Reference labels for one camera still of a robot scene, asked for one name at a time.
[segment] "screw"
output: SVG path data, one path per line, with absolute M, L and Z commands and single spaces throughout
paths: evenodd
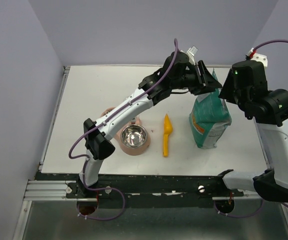
M 69 186 L 65 189 L 65 192 L 67 194 L 70 194 L 72 191 L 73 191 L 72 188 L 70 188 Z
M 200 192 L 200 193 L 204 193 L 205 192 L 205 187 L 203 186 L 203 185 L 200 185 L 200 186 L 198 186 L 198 191 Z
M 112 192 L 112 189 L 110 189 L 110 188 L 111 188 L 110 186 L 106 187 L 106 189 L 105 189 L 106 194 L 110 194 Z

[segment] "white table surface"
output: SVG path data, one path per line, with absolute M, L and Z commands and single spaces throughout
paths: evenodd
M 54 128 L 42 167 L 43 173 L 76 174 L 84 159 L 71 160 L 68 152 L 83 134 L 83 122 L 96 120 L 109 107 L 117 106 L 131 94 L 142 79 L 158 69 L 157 66 L 72 66 L 69 71 Z M 223 84 L 228 68 L 216 68 Z M 227 104 L 232 125 L 217 142 L 217 148 L 199 149 L 189 124 L 195 96 L 171 95 L 139 115 L 151 136 L 147 151 L 139 156 L 116 150 L 104 160 L 100 173 L 126 175 L 217 175 L 227 169 L 264 171 L 265 159 L 254 122 L 247 120 L 236 105 Z M 169 138 L 169 157 L 162 156 L 163 121 L 169 115 L 173 133 Z M 73 155 L 85 153 L 85 141 Z

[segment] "metal frame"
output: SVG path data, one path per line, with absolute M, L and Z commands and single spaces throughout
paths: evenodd
M 254 191 L 243 191 L 243 196 L 234 196 L 234 200 L 255 200 L 262 199 L 257 192 Z M 228 196 L 214 196 L 212 197 L 213 201 L 229 200 Z
M 13 240 L 21 240 L 24 237 L 25 228 L 29 219 L 32 201 L 23 201 L 19 217 L 15 227 Z
M 63 96 L 63 93 L 64 93 L 64 88 L 65 88 L 65 85 L 66 85 L 66 81 L 67 81 L 69 73 L 70 73 L 70 69 L 71 69 L 70 66 L 64 66 L 63 78 L 62 78 L 62 82 L 61 82 L 61 85 L 60 85 L 60 88 L 59 88 L 59 93 L 58 93 L 58 96 L 57 96 L 55 109 L 54 109 L 54 112 L 53 112 L 53 116 L 52 116 L 52 120 L 50 122 L 49 129 L 48 129 L 48 134 L 47 134 L 46 143 L 45 143 L 45 146 L 44 146 L 44 149 L 43 149 L 43 153 L 42 153 L 42 156 L 41 156 L 40 161 L 39 161 L 39 167 L 38 167 L 39 171 L 41 171 L 42 168 L 43 168 L 44 159 L 45 159 L 48 147 L 49 147 L 52 131 L 53 131 L 53 128 L 54 128 L 56 117 L 58 115 L 58 111 L 59 111 L 59 108 L 60 108 L 60 103 L 61 103 L 62 96 Z
M 68 183 L 75 181 L 28 181 L 24 201 L 87 201 L 96 202 L 96 198 L 66 198 L 70 188 Z

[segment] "black bracket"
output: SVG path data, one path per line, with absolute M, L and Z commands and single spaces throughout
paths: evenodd
M 266 170 L 262 175 L 254 177 L 253 180 L 256 192 L 264 200 L 288 203 L 288 189 L 276 184 L 274 169 Z
M 109 175 L 100 174 L 92 188 L 112 187 L 121 190 L 126 197 L 126 208 L 212 208 L 213 197 L 243 196 L 242 192 L 229 190 L 223 182 L 224 174 L 218 176 L 162 176 L 162 175 Z M 95 198 L 101 208 L 121 208 L 122 198 L 111 191 L 99 193 L 84 188 L 80 180 L 68 186 L 68 199 Z
M 95 128 L 95 126 L 96 122 L 88 118 L 83 124 L 84 133 Z M 104 136 L 105 134 L 103 132 L 96 129 L 85 137 L 85 147 L 92 153 L 95 160 L 104 160 L 115 151 L 114 145 Z

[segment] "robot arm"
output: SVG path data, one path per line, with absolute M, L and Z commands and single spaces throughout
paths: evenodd
M 246 60 L 232 66 L 219 97 L 236 104 L 247 119 L 255 118 L 270 165 L 262 174 L 232 171 L 223 177 L 226 186 L 288 203 L 288 91 L 268 90 L 263 63 Z
M 131 119 L 168 98 L 172 90 L 188 89 L 191 94 L 199 95 L 214 92 L 216 88 L 222 87 L 209 73 L 203 61 L 195 63 L 195 51 L 196 48 L 192 47 L 186 53 L 177 52 L 166 77 L 160 84 L 154 86 L 169 68 L 174 57 L 173 52 L 165 60 L 163 67 L 145 77 L 138 88 L 119 106 L 96 121 L 87 119 L 84 122 L 84 133 L 90 133 L 85 137 L 88 157 L 85 171 L 80 173 L 80 178 L 83 179 L 85 174 L 84 179 L 87 186 L 98 181 L 103 160 L 115 150 L 110 140 Z

